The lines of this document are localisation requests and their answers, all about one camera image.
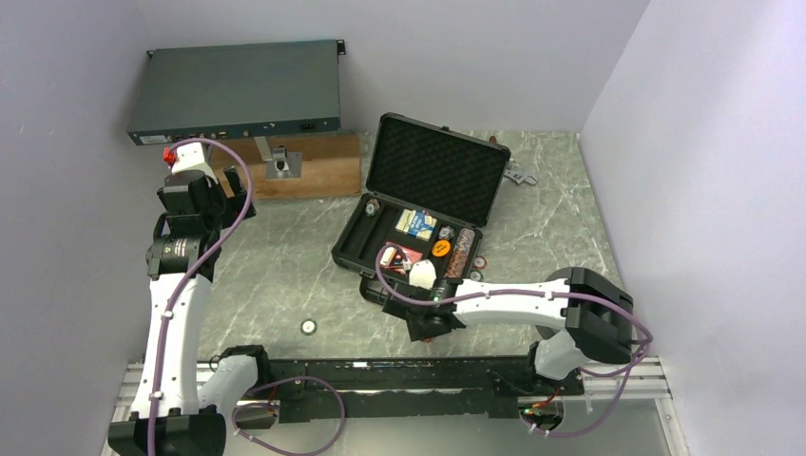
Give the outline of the green poker chip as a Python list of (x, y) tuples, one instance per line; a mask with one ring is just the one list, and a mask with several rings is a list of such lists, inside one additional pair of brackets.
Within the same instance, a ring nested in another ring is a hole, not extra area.
[(313, 335), (317, 332), (318, 324), (314, 319), (305, 319), (299, 325), (299, 330), (306, 336)]

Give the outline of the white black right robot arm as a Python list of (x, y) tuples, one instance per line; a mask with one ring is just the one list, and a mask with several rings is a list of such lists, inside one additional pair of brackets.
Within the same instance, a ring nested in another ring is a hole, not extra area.
[(539, 328), (542, 339), (523, 371), (536, 394), (550, 392), (589, 361), (627, 365), (634, 358), (632, 297), (587, 268), (566, 267), (531, 284), (441, 278), (428, 295), (402, 294), (384, 276), (378, 281), (412, 340), (484, 324)]

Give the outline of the red playing card deck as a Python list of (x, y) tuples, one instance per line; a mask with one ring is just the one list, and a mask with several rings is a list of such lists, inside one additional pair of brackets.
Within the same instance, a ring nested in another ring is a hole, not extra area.
[(387, 243), (380, 250), (380, 254), (381, 271), (401, 276), (406, 276), (413, 265), (424, 258), (421, 252), (393, 242)]

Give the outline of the blue playing card deck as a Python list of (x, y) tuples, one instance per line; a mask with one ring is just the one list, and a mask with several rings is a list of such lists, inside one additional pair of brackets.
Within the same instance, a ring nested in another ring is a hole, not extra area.
[(395, 225), (395, 230), (404, 235), (429, 241), (437, 224), (437, 218), (424, 211), (404, 209)]

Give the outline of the row of poker chips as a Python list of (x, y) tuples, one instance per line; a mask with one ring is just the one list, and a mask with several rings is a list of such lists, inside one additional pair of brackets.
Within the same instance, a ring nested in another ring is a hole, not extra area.
[(468, 263), (475, 232), (470, 228), (462, 228), (454, 243), (454, 248), (445, 272), (447, 278), (462, 278)]

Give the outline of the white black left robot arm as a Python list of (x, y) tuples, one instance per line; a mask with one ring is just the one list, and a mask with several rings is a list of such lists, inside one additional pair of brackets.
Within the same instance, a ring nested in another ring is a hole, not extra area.
[(201, 170), (174, 169), (157, 192), (164, 211), (145, 255), (151, 298), (143, 372), (127, 417), (107, 434), (119, 455), (221, 455), (240, 397), (259, 399), (273, 386), (260, 346), (234, 349), (210, 385), (197, 381), (201, 323), (221, 245), (256, 214), (251, 181), (233, 167), (224, 176), (231, 196)]

